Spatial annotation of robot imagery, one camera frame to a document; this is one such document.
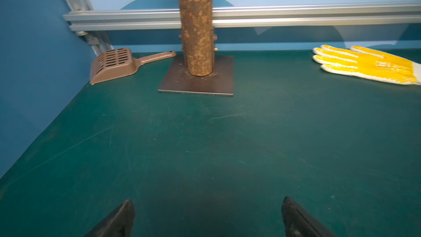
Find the artificial pink blossom tree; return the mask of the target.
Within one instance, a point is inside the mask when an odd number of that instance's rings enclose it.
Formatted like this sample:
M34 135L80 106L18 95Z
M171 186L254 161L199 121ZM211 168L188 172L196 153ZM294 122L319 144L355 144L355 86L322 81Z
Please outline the artificial pink blossom tree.
M179 0L181 40L188 72L207 76L214 68L213 0Z

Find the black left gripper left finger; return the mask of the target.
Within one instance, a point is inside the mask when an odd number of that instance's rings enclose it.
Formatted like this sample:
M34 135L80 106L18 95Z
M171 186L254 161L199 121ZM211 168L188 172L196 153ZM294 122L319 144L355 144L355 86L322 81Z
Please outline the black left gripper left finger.
M135 207L130 199L125 200L85 237L130 237L136 216Z

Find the left diagonal aluminium post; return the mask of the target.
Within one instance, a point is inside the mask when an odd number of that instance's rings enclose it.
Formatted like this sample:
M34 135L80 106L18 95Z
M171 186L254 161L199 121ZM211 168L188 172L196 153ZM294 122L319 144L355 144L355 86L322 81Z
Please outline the left diagonal aluminium post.
M90 0L65 0L71 11L93 11L94 8ZM94 50L95 55L100 55L101 53L112 50L113 46L110 44L109 38L106 32L103 31L77 31L75 32L77 36L80 36L85 39L85 41L91 45Z

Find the yellow white work glove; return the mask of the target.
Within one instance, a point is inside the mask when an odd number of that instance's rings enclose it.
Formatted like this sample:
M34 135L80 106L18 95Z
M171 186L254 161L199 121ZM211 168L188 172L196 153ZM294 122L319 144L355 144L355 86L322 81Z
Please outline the yellow white work glove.
M361 46L350 49L322 45L313 49L321 69L338 75L400 85L420 85L421 65L414 61Z

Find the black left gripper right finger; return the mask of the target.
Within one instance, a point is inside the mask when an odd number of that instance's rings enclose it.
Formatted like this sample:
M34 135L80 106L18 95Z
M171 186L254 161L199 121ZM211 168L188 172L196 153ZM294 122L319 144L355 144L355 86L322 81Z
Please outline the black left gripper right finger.
M284 198L281 212L287 237L334 237L332 232L290 196Z

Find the brown plastic slotted scoop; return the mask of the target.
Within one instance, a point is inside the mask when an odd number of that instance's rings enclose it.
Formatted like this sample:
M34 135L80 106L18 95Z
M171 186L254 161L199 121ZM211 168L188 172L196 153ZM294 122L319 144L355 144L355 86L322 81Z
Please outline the brown plastic slotted scoop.
M129 48L108 50L91 64L90 84L119 79L135 74L138 69L147 63L173 58L176 52L168 51L151 56L135 58Z

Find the horizontal aluminium back rail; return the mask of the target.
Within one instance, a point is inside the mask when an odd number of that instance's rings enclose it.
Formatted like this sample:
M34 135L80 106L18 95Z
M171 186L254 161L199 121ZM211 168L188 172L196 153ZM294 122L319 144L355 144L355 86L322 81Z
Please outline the horizontal aluminium back rail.
M71 31L179 29L182 24L180 11L177 9L72 11L64 14L63 18L70 23ZM387 25L420 22L419 2L213 9L215 28Z

